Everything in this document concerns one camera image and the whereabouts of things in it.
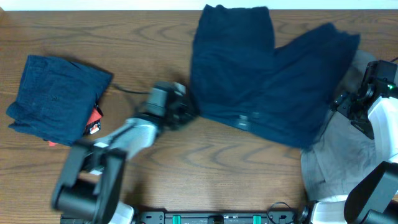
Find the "navy blue shorts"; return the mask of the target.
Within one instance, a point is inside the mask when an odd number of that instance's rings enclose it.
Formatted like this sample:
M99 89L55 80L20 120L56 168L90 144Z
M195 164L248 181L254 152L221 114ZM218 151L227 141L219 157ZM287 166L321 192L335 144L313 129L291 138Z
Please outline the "navy blue shorts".
M192 45L190 93L204 118L306 149L359 43L358 34L326 23L276 47L268 8L207 5Z
M58 57L29 55L15 102L6 113L11 129L72 145L112 80L112 74Z

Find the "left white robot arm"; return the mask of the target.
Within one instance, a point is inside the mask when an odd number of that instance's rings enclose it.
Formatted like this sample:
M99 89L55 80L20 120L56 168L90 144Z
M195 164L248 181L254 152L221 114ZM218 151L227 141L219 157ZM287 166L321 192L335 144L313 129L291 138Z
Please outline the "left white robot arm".
M126 161L151 147L163 130L178 130L197 115L179 83L156 82L144 108L111 134L76 141L52 195L60 223L134 223L134 209L119 199Z

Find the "folded navy blue shorts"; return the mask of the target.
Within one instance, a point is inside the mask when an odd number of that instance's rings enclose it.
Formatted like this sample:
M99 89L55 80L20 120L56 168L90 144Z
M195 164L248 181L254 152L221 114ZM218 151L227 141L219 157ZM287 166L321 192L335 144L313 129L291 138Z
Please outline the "folded navy blue shorts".
M15 102L6 113L11 129L72 145L112 80L112 74L58 57L29 55Z

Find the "red clothing tag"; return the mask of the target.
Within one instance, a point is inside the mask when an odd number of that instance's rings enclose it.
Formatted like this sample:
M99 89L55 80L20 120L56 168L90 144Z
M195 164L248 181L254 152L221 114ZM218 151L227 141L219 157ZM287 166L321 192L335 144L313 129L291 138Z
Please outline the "red clothing tag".
M103 113L98 105L96 105L91 113L91 116L85 126L85 130L83 135L92 135L97 133L101 129L101 118L103 117Z

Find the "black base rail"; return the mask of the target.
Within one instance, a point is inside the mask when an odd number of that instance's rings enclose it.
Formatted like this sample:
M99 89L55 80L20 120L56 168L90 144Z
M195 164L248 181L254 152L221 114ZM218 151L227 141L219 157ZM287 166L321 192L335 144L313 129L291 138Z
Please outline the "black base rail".
M274 203L266 212L137 212L132 207L119 203L110 223L135 224L268 224L309 223L312 208L308 205L300 210L285 202Z

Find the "grey shorts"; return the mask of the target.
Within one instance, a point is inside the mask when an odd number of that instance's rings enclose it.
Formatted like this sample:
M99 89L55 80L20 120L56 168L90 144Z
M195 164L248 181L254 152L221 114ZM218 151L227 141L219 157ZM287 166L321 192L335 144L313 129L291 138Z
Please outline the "grey shorts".
M367 64L377 61L358 50L348 71L335 91L334 99L343 92L357 93ZM301 171L310 201L339 202L381 162L397 162L397 85L382 80L376 87L368 109L374 139L369 139L349 123L341 113L330 110L314 144L301 154Z

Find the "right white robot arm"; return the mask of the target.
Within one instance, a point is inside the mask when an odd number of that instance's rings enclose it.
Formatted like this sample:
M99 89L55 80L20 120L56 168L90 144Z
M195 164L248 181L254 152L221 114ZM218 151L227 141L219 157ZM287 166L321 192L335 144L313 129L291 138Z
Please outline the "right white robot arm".
M339 112L302 156L302 174L316 202L310 223L397 223L397 87L377 87L349 106L367 118L368 138Z

